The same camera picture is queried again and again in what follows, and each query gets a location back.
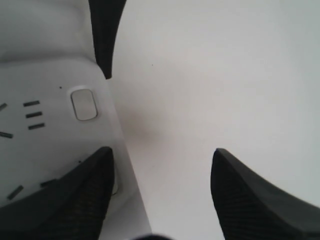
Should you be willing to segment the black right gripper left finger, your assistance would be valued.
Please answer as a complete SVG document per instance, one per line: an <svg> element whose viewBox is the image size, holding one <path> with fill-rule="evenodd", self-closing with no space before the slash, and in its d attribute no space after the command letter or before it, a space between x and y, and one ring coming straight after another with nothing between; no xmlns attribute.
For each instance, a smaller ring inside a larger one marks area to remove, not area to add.
<svg viewBox="0 0 320 240"><path fill-rule="evenodd" d="M97 240L115 183L113 150L101 147L44 189L0 209L2 240Z"/></svg>

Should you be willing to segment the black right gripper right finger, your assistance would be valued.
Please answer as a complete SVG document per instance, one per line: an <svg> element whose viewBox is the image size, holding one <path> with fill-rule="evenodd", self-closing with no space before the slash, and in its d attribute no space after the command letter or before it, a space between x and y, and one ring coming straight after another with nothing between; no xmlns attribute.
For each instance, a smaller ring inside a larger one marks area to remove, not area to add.
<svg viewBox="0 0 320 240"><path fill-rule="evenodd" d="M318 240L320 209L274 184L223 148L212 158L210 191L226 240Z"/></svg>

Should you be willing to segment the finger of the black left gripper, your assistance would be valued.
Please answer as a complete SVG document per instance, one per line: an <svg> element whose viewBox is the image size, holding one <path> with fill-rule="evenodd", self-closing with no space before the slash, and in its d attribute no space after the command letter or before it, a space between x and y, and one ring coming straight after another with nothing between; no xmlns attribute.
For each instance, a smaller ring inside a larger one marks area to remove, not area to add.
<svg viewBox="0 0 320 240"><path fill-rule="evenodd" d="M117 32L126 0L89 0L94 56L108 80L112 77Z"/></svg>

